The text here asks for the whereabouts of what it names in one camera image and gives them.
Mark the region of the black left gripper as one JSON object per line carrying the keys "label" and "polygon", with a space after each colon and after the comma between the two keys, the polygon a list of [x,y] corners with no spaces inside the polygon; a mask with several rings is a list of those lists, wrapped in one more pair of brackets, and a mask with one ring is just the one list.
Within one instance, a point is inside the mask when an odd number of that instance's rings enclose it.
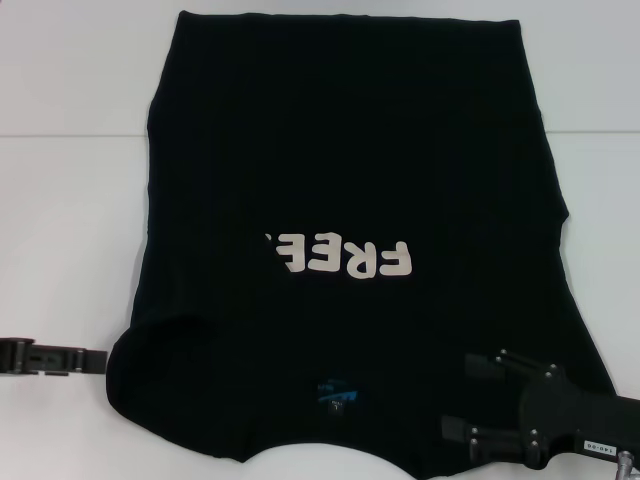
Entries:
{"label": "black left gripper", "polygon": [[34,339],[2,338],[0,372],[2,374],[39,374],[68,376],[72,373],[104,375],[108,353],[76,347],[34,345]]}

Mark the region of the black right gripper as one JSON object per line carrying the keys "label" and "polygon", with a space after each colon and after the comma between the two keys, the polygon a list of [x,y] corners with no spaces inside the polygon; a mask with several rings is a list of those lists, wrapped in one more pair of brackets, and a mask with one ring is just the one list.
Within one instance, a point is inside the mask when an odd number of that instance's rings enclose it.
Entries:
{"label": "black right gripper", "polygon": [[624,453],[639,460],[639,402],[583,390],[555,364],[511,351],[467,354],[468,377],[525,388],[515,430],[483,427],[443,416],[444,440],[465,445],[471,460],[523,460],[541,470],[562,453],[615,463]]}

